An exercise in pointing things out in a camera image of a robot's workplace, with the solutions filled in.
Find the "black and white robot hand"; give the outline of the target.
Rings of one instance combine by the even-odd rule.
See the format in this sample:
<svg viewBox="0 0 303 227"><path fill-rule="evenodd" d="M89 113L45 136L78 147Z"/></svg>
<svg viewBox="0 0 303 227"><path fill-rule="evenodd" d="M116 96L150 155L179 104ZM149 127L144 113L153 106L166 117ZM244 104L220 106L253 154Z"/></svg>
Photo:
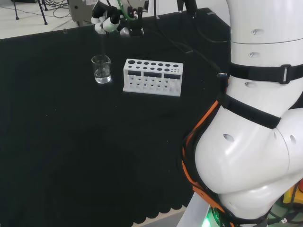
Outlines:
<svg viewBox="0 0 303 227"><path fill-rule="evenodd" d="M121 8L116 0L97 0L93 9L91 23L98 34L106 35L119 27Z"/></svg>

